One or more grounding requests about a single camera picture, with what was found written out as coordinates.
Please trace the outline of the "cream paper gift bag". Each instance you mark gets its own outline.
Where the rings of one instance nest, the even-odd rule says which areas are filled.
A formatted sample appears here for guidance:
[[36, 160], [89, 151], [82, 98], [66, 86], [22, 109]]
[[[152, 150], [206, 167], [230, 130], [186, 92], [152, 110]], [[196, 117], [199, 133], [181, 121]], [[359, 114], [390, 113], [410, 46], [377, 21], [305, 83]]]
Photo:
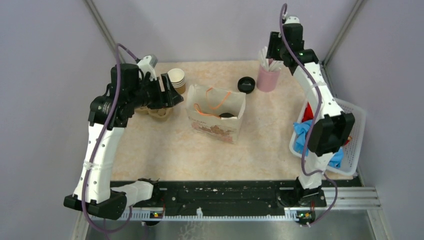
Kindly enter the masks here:
[[[246, 94], [219, 87], [190, 85], [186, 112], [191, 127], [222, 142], [237, 143], [246, 109]], [[221, 118], [222, 113], [234, 117]]]

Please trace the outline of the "black plastic cup lid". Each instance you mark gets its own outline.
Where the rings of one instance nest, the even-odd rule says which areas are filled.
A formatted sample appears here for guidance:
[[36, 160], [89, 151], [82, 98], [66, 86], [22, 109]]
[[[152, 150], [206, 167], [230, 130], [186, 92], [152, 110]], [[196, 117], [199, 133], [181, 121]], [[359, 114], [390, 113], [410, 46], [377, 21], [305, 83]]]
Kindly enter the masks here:
[[222, 114], [219, 115], [220, 118], [232, 118], [235, 117], [232, 113], [229, 112], [224, 112]]

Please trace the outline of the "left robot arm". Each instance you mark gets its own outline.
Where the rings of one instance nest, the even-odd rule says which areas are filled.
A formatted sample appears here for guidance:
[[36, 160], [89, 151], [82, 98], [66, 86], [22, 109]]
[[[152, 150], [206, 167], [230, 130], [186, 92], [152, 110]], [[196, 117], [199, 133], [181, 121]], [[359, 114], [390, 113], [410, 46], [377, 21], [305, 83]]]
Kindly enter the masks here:
[[161, 194], [155, 190], [155, 183], [145, 178], [120, 187], [110, 186], [116, 151], [135, 110], [169, 109], [184, 100], [166, 73], [156, 74], [157, 62], [151, 54], [135, 63], [111, 68], [105, 93], [90, 103], [83, 167], [73, 193], [64, 198], [65, 207], [117, 220], [134, 204], [144, 202], [154, 207], [160, 202]]

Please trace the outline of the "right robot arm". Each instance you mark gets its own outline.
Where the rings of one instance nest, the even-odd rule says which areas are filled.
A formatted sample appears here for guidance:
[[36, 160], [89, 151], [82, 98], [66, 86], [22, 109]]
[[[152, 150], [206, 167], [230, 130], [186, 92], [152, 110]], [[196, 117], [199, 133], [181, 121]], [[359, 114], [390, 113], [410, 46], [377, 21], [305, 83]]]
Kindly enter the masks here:
[[303, 26], [298, 17], [281, 16], [280, 32], [271, 32], [267, 56], [282, 61], [302, 87], [313, 112], [310, 128], [301, 151], [302, 173], [296, 178], [293, 200], [307, 206], [321, 190], [322, 176], [353, 128], [355, 117], [336, 103], [326, 84], [319, 59], [312, 49], [305, 49]]

